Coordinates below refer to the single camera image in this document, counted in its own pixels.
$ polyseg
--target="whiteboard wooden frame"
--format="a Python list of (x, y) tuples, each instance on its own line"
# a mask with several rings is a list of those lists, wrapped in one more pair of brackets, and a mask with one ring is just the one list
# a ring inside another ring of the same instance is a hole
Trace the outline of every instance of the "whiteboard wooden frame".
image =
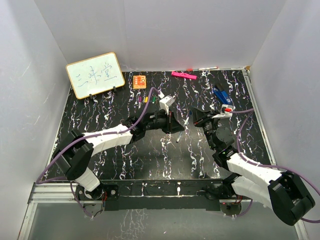
[(120, 65), (119, 65), (117, 56), (116, 56), (116, 54), (115, 54), (114, 52), (108, 52), (108, 53), (105, 53), (105, 54), (101, 54), (101, 55), (99, 55), (99, 56), (94, 56), (94, 57), (90, 57), (90, 58), (87, 58), (87, 59), (84, 59), (84, 60), (81, 60), (81, 61), (76, 61), (76, 62), (73, 62), (73, 63), (69, 63), (69, 64), (67, 64), (67, 65), (65, 66), (65, 70), (66, 70), (66, 73), (68, 74), (68, 77), (69, 77), (69, 80), (70, 80), (70, 82), (71, 82), (71, 85), (72, 85), (72, 88), (73, 88), (75, 97), (76, 97), (77, 99), (79, 99), (79, 100), (80, 100), (80, 99), (85, 99), (85, 98), (89, 97), (90, 94), (91, 94), (91, 95), (96, 95), (96, 94), (100, 94), (100, 93), (103, 93), (103, 92), (112, 90), (113, 87), (104, 89), (103, 91), (90, 93), (90, 94), (88, 94), (88, 95), (86, 95), (86, 96), (78, 97), (77, 91), (75, 90), (75, 86), (74, 86), (73, 80), (72, 80), (72, 78), (71, 78), (71, 76), (70, 76), (70, 74), (69, 74), (69, 71), (68, 71), (68, 66), (74, 65), (74, 64), (78, 64), (78, 63), (81, 63), (81, 62), (84, 62), (84, 61), (87, 61), (87, 60), (99, 58), (99, 57), (102, 57), (102, 56), (105, 56), (105, 55), (109, 55), (109, 54), (113, 54), (113, 55), (114, 55), (115, 60), (116, 60), (116, 63), (117, 63), (117, 65), (118, 65), (119, 69), (120, 69), (120, 73), (121, 73), (122, 80), (123, 80), (123, 83), (122, 83), (122, 84), (116, 85), (115, 87), (116, 87), (116, 88), (119, 88), (119, 87), (122, 87), (122, 86), (125, 85), (126, 82), (125, 82), (124, 76), (123, 76), (123, 74), (122, 74), (122, 71), (121, 71), (121, 68), (120, 68)]

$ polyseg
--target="white wall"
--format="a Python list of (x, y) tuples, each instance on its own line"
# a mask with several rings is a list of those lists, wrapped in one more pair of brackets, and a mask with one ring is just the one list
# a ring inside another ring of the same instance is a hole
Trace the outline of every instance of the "white wall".
[(68, 63), (115, 52), (121, 69), (251, 65), (285, 0), (35, 0)]
[(70, 81), (33, 0), (0, 1), (0, 238), (17, 239), (44, 169)]
[[(320, 187), (320, 2), (288, 0), (251, 68), (253, 90), (276, 161)], [(320, 197), (306, 217), (320, 219)], [(311, 240), (319, 224), (306, 223)]]

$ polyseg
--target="whiteboard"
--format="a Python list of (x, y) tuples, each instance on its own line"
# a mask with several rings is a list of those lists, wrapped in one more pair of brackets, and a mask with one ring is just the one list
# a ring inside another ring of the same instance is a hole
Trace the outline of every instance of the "whiteboard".
[(125, 85), (114, 52), (70, 63), (65, 69), (77, 99)]

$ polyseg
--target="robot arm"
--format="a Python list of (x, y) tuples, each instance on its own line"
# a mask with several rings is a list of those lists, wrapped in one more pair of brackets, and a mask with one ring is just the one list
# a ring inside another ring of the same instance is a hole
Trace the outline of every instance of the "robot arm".
[(56, 164), (61, 169), (67, 180), (75, 181), (85, 189), (87, 198), (96, 200), (104, 193), (103, 184), (99, 178), (88, 168), (91, 157), (101, 151), (114, 148), (116, 146), (134, 143), (146, 134), (147, 130), (161, 129), (166, 134), (174, 134), (184, 131), (185, 128), (176, 120), (174, 113), (169, 106), (174, 102), (173, 97), (166, 96), (160, 100), (161, 109), (156, 112), (146, 113), (142, 120), (130, 131), (125, 130), (133, 126), (138, 118), (129, 117), (123, 124), (98, 132), (80, 133), (72, 130), (67, 137), (57, 146), (53, 157), (68, 146), (73, 141), (86, 135), (97, 135), (84, 139), (69, 148), (58, 160)]
[[(226, 109), (232, 111), (233, 106), (223, 105), (222, 112)], [(218, 127), (221, 114), (193, 108), (192, 116), (194, 125), (203, 128), (210, 148), (215, 150), (212, 155), (214, 161), (218, 166), (233, 172), (216, 189), (216, 194), (228, 197), (237, 194), (258, 201), (272, 209), (278, 218), (290, 226), (315, 206), (314, 199), (298, 175), (259, 167), (258, 162), (247, 157), (245, 161), (232, 146), (234, 138), (230, 129)]]
[[(174, 134), (184, 130), (175, 119), (169, 106), (174, 102), (171, 96), (162, 96), (161, 110), (146, 113), (141, 121), (129, 117), (124, 123), (106, 130), (94, 132), (100, 134), (77, 142), (56, 161), (56, 164), (69, 181), (76, 181), (85, 189), (87, 198), (97, 200), (104, 194), (104, 186), (99, 178), (88, 168), (93, 155), (120, 145), (134, 143), (143, 138), (148, 130), (162, 129), (166, 134)], [(218, 121), (230, 118), (233, 110), (231, 105), (222, 105), (221, 111), (203, 111), (192, 108), (193, 123), (203, 128), (205, 137), (212, 150), (212, 155), (218, 166), (233, 172), (222, 181), (222, 185), (213, 192), (221, 198), (231, 198), (241, 195), (258, 201), (269, 208), (286, 224), (294, 225), (311, 208), (315, 201), (304, 183), (296, 174), (282, 172), (271, 168), (258, 167), (247, 163), (232, 146), (234, 143), (230, 129), (218, 126)], [(72, 130), (57, 146), (53, 157), (75, 140), (93, 133), (80, 133)]]

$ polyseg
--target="gray floor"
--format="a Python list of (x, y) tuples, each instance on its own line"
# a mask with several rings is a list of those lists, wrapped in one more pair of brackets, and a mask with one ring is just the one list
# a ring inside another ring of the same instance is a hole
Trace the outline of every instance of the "gray floor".
[(77, 204), (39, 203), (29, 240), (297, 240), (296, 230), (255, 202), (235, 220), (202, 209), (121, 210), (85, 218)]

